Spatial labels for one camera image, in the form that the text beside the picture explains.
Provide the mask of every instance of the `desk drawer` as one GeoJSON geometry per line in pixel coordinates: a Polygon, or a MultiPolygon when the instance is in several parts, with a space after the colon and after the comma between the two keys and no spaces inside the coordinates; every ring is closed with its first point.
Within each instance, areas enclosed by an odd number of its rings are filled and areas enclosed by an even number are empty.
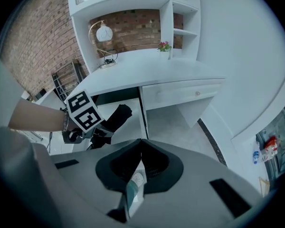
{"type": "Polygon", "coordinates": [[[222,82],[224,79],[199,79],[146,85],[142,87],[144,107],[151,110],[213,97],[222,82]]]}

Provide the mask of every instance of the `desk lamp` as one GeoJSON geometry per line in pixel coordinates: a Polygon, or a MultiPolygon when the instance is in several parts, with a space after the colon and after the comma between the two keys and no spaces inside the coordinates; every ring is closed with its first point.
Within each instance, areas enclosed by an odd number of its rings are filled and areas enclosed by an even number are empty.
{"type": "Polygon", "coordinates": [[[106,55],[106,54],[111,54],[111,55],[113,56],[113,54],[110,53],[110,52],[108,52],[108,51],[104,51],[104,50],[101,50],[101,49],[97,48],[97,47],[92,43],[91,38],[90,38],[90,32],[91,32],[92,28],[93,28],[96,24],[98,24],[98,23],[101,23],[100,28],[99,28],[99,29],[97,30],[97,32],[96,32],[96,37],[97,37],[98,41],[99,41],[99,42],[104,42],[104,41],[109,41],[109,40],[112,39],[112,37],[113,37],[113,32],[112,32],[112,30],[111,30],[109,27],[107,27],[107,26],[105,25],[104,20],[100,20],[100,21],[96,22],[95,24],[93,24],[93,25],[91,26],[91,28],[89,29],[89,34],[88,34],[89,40],[90,40],[92,46],[95,47],[96,50],[98,50],[98,51],[104,56],[104,64],[101,65],[100,68],[111,67],[111,66],[115,65],[116,62],[115,62],[115,60],[114,60],[113,58],[112,58],[112,59],[105,59],[105,55],[106,55]]]}

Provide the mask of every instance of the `potted plant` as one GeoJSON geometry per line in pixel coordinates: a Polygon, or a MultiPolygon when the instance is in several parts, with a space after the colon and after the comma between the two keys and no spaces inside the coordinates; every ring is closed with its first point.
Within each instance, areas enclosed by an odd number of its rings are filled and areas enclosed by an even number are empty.
{"type": "Polygon", "coordinates": [[[166,42],[161,42],[159,45],[158,45],[158,50],[161,51],[161,52],[168,52],[170,49],[172,48],[172,46],[169,45],[169,42],[166,41],[166,42]]]}
{"type": "Polygon", "coordinates": [[[158,50],[160,52],[160,59],[162,60],[168,60],[169,59],[169,51],[172,47],[169,45],[169,42],[168,41],[165,41],[165,42],[161,42],[159,45],[158,45],[158,50]]]}

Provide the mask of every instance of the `white lamp shade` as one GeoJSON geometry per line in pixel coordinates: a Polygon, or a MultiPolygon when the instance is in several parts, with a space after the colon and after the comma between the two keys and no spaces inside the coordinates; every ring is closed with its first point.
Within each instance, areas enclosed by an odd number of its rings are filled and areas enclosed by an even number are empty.
{"type": "Polygon", "coordinates": [[[105,24],[102,24],[96,32],[96,37],[100,42],[111,40],[113,37],[113,31],[105,24]]]}

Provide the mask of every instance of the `pink flowers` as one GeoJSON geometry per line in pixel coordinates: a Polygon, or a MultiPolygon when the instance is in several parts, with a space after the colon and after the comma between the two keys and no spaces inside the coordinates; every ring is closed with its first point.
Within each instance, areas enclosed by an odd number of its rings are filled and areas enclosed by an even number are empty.
{"type": "Polygon", "coordinates": [[[165,42],[161,42],[159,45],[158,45],[158,50],[160,51],[163,51],[163,52],[166,52],[168,51],[169,49],[171,49],[172,47],[169,45],[169,42],[168,41],[165,41],[165,42]]]}

